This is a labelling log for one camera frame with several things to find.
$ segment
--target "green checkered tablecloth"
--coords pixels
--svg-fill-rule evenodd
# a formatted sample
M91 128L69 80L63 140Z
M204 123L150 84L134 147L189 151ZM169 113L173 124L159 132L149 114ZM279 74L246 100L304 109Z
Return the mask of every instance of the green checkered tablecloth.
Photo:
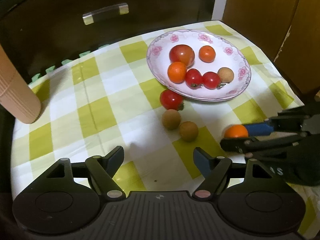
M177 131L161 125L165 89L151 74L146 51L151 41L169 30L198 29L222 36L248 60L251 82L244 93L220 103L185 100L183 121L199 127L196 141L186 143ZM273 64L249 40L219 21L196 23L146 33L103 47L40 78L30 85L43 104L33 124L16 121L11 157L13 197L56 160L83 162L105 155L115 146L125 160L114 180L131 190L194 190L203 180L193 164L197 146L212 156L224 155L222 130L236 123L263 121L284 108L301 105ZM229 156L243 162L240 155ZM76 182L88 185L83 179ZM310 238L319 230L318 195L314 188L294 187L307 203L300 232Z

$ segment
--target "white plate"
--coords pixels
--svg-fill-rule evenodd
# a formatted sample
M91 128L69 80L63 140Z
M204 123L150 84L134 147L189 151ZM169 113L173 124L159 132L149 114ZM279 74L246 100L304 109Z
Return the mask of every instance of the white plate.
M167 75L171 63L169 52L178 44L186 44L194 50L195 63L190 68L196 68L203 75L208 71L217 73L219 68L228 67L235 74L234 80L219 90L210 90L204 86L191 89L185 82L181 84L171 82ZM199 49L204 45L210 45L216 51L216 58L212 63L205 63L199 59ZM247 88L251 79L251 69L247 60L233 44L215 34L197 30L175 30L155 38L148 47L147 63L161 84L178 94L202 101L223 101L234 98Z

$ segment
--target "drawer handle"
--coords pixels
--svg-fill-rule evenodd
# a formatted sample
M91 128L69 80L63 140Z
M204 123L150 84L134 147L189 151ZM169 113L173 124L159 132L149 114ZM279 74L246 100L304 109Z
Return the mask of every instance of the drawer handle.
M106 20L116 17L118 15L129 13L129 6L127 3L115 4L101 9L85 13L82 15L82 19L85 25L95 23L98 21Z

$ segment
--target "wooden cabinet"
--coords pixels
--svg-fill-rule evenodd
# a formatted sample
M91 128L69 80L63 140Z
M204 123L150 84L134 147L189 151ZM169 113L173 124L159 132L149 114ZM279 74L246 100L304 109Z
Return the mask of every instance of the wooden cabinet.
M142 33L210 20L214 0L5 0L0 43L30 76L65 59ZM82 15L127 3L129 13L84 25ZM8 13L2 13L13 6Z
M223 22L273 60L287 34L297 0L227 0Z
M320 89L320 0L299 0L276 66L312 98Z
M320 89L320 0L227 0L223 21L260 47L305 102Z

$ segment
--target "red tomato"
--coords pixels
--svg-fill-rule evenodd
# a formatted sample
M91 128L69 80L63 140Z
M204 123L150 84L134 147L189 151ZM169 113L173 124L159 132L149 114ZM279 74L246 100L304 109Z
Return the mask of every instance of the red tomato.
M215 89L221 83L221 79L215 72L207 72L202 76L203 85L208 89Z
M195 52L190 46L180 44L170 50L169 58L171 62L182 62L187 67L190 67L195 61Z
M163 91L160 95L160 103L165 109L182 110L183 97L169 89Z
M197 89L197 88L201 87L201 85L203 83L201 73L197 69L191 68L186 73L186 83L187 83L188 87L190 87L192 89Z

